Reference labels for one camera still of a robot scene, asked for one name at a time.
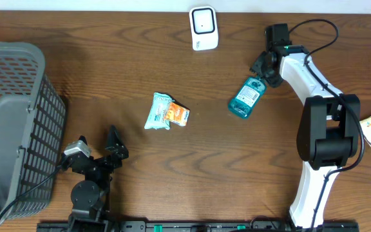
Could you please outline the blue mouthwash bottle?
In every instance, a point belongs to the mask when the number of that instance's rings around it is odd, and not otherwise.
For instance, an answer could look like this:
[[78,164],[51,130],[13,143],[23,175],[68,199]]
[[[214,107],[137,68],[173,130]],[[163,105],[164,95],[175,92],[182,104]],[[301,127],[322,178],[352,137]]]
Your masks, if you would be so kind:
[[249,77],[236,96],[230,100],[228,109],[240,118],[247,119],[266,90],[267,86],[263,79]]

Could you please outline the green wet wipes pack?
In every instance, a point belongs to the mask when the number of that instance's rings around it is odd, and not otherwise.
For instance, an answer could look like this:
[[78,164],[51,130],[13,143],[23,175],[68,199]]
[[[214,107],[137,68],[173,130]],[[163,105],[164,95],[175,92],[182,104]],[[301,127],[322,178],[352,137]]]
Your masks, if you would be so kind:
[[148,129],[170,129],[170,122],[165,119],[170,103],[173,102],[169,95],[155,92],[149,115],[144,128]]

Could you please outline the orange snack packet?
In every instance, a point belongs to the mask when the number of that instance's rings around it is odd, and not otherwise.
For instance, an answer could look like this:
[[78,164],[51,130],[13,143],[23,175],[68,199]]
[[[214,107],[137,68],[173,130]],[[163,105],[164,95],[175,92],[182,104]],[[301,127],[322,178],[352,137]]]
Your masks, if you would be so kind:
[[179,126],[186,126],[189,118],[190,111],[174,102],[170,102],[167,112],[165,114],[165,120],[175,123]]

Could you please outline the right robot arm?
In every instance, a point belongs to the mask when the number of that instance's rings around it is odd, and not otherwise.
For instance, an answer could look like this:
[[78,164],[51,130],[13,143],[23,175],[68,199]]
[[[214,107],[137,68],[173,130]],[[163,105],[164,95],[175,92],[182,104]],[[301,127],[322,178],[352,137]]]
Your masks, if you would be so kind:
[[[330,84],[314,64],[312,52],[293,44],[291,32],[287,24],[266,27],[265,51],[251,72],[273,88],[287,82],[303,104],[296,137],[303,165],[289,208],[290,225],[300,231],[317,231],[323,227],[325,205],[336,177],[355,168],[364,154],[360,100]],[[357,160],[348,165],[353,156]]]

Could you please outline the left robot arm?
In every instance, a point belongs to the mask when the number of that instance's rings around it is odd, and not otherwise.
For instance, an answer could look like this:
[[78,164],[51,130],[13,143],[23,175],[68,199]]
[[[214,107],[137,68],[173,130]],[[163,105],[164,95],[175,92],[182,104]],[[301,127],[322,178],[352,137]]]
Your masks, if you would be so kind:
[[91,156],[85,136],[67,145],[61,154],[61,169],[84,175],[71,191],[73,204],[67,231],[119,231],[119,223],[109,215],[111,174],[122,166],[129,151],[112,125],[106,139],[108,155]]

